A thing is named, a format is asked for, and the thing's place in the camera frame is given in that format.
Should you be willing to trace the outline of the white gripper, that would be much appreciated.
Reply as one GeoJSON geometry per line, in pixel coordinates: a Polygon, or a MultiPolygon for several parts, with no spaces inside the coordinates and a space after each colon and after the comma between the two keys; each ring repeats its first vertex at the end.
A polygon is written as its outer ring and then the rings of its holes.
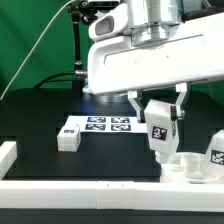
{"type": "Polygon", "coordinates": [[[187,83],[224,79],[224,12],[190,20],[170,29],[166,41],[134,47],[118,36],[95,43],[88,55],[88,85],[92,93],[128,92],[137,121],[145,122],[137,91],[176,85],[171,119],[183,120],[189,96],[187,83]]]}

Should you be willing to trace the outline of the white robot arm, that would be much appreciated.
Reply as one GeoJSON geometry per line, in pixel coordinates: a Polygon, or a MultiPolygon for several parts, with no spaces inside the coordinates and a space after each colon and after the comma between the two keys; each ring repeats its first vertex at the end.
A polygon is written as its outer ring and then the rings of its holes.
{"type": "Polygon", "coordinates": [[[140,91],[224,79],[224,9],[202,1],[124,0],[92,23],[90,92],[126,92],[143,121],[140,91]]]}

